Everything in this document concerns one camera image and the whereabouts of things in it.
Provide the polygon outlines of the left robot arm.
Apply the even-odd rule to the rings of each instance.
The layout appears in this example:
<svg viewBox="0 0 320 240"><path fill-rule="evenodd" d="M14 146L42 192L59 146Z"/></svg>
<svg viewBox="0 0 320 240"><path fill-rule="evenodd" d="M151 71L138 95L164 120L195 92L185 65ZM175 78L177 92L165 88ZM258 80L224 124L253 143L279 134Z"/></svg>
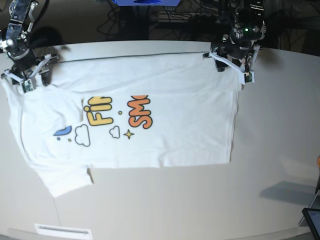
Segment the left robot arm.
<svg viewBox="0 0 320 240"><path fill-rule="evenodd" d="M216 69L231 67L250 75L266 34L262 0L219 0L209 55Z"/></svg>

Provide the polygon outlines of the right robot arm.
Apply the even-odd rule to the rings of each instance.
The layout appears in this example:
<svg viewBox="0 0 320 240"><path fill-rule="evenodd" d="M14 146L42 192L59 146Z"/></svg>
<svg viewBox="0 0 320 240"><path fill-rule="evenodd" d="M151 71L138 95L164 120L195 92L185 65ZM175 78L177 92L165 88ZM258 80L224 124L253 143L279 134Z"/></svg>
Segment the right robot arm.
<svg viewBox="0 0 320 240"><path fill-rule="evenodd" d="M0 50L13 62L13 66L4 70L1 78L19 85L24 93L36 89L36 76L41 77L43 86L48 86L49 64L59 58L57 54L51 53L36 56L30 46L30 35L37 21L33 11L38 4L36 0L13 0L8 8L8 26L0 31Z"/></svg>

